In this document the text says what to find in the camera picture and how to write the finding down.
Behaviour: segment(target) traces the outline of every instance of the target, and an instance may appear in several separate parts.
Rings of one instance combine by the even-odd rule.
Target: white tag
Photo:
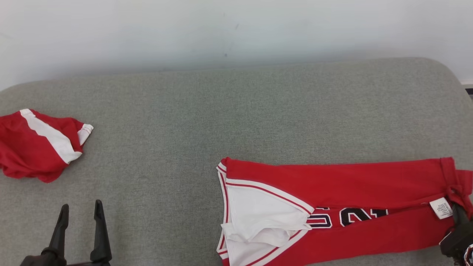
[[[439,219],[444,219],[453,215],[452,208],[445,198],[431,201],[429,204]]]

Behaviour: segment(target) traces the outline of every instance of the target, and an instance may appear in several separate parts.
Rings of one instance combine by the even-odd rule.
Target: red basketball shorts
[[[454,225],[451,202],[473,214],[472,172],[457,170],[452,158],[283,166],[226,158],[217,170],[224,198],[217,252],[226,266],[426,248]]]
[[[8,177],[56,180],[82,155],[94,129],[74,118],[55,118],[32,109],[0,116],[0,168]]]

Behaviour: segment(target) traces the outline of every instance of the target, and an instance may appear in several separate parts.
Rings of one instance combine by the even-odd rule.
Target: white trim
[[[299,241],[305,234],[307,234],[309,230],[301,230],[299,234],[297,234],[295,237],[289,239],[289,241],[282,247],[278,248],[275,250],[273,253],[271,253],[269,256],[266,258],[258,261],[257,263],[251,265],[251,266],[263,266],[269,263],[270,261],[274,260],[277,256],[281,255],[282,252],[290,248],[292,245],[294,245],[297,241]]]
[[[94,127],[92,125],[84,124],[82,128],[77,131],[77,136],[79,137],[79,145],[82,146],[86,142],[93,129]]]
[[[222,162],[219,163],[219,167],[222,168],[222,170],[226,171],[227,170],[227,167],[225,165],[223,165]]]
[[[258,189],[258,188],[254,188],[254,187],[248,187],[248,186],[232,186],[232,185],[229,185],[228,183],[233,183],[233,184],[238,184],[238,185],[248,185],[248,186],[256,186],[256,187],[259,187],[259,188],[262,188],[262,189],[265,189],[265,190],[268,190],[268,191],[271,191],[272,193],[276,194],[276,195],[279,195],[281,197],[278,197],[278,196],[275,196],[271,193],[268,193],[264,190],[261,190],[261,189]],[[236,188],[243,188],[243,189],[255,189],[255,190],[258,190],[260,192],[263,192],[269,196],[272,196],[274,198],[277,198],[281,201],[284,201],[286,203],[289,203],[290,205],[298,208],[299,210],[307,213],[307,215],[309,216],[310,214],[312,214],[314,212],[314,208],[307,204],[306,202],[294,197],[293,195],[287,193],[287,192],[284,192],[280,189],[277,189],[273,186],[270,186],[270,185],[267,185],[267,184],[264,184],[264,183],[260,183],[260,182],[255,182],[255,181],[249,181],[249,180],[241,180],[241,179],[230,179],[230,178],[227,178],[226,179],[226,186],[232,186],[232,187],[236,187]],[[296,204],[293,204],[292,202],[290,201],[286,201],[284,200],[284,198],[302,206],[303,208],[301,208],[300,206],[296,205]]]
[[[220,254],[220,258],[222,258],[222,259],[228,258],[228,253]]]
[[[219,177],[220,187],[222,189],[222,195],[223,195],[223,223],[226,223],[227,221],[225,221],[225,218],[227,217],[228,202],[227,202],[227,195],[225,194],[224,186],[225,186],[225,179],[226,179],[227,175],[226,175],[226,173],[220,171],[218,168],[217,168],[217,170],[218,170],[217,175]],[[222,229],[222,232],[220,233],[220,240],[219,240],[219,243],[217,245],[217,253],[226,250],[226,244],[225,243],[223,243],[223,248],[220,249],[220,246],[222,246],[222,241],[223,241],[223,229]]]
[[[39,136],[46,137],[59,157],[67,164],[79,158],[82,152],[74,151],[68,137],[60,131],[38,119],[30,109],[20,110],[20,114],[26,119],[29,128]]]

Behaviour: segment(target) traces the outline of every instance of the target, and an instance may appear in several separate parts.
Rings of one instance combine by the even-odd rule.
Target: gray fabric cushion
[[[0,115],[22,108],[95,129],[84,155],[51,184],[0,178],[3,265],[49,244],[64,203],[66,258],[88,260],[95,199],[104,203],[113,266],[220,265],[215,166],[226,156],[269,164],[453,156],[472,169],[471,101],[448,68],[423,58],[72,78],[0,93]],[[432,247],[320,265],[340,263],[452,261]]]

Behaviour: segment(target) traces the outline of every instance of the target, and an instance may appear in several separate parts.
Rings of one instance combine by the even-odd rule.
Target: printed number
[[[381,217],[381,216],[386,216],[388,215],[387,210],[375,210],[371,209],[371,215],[373,215],[375,218]]]
[[[376,210],[371,209],[370,214],[375,218],[387,215],[387,210]],[[340,211],[340,224],[342,226],[347,226],[355,222],[355,219],[358,221],[366,221],[371,219],[368,213],[363,209],[357,208],[345,208]]]
[[[312,214],[307,223],[312,228],[332,228],[332,220],[328,214]]]

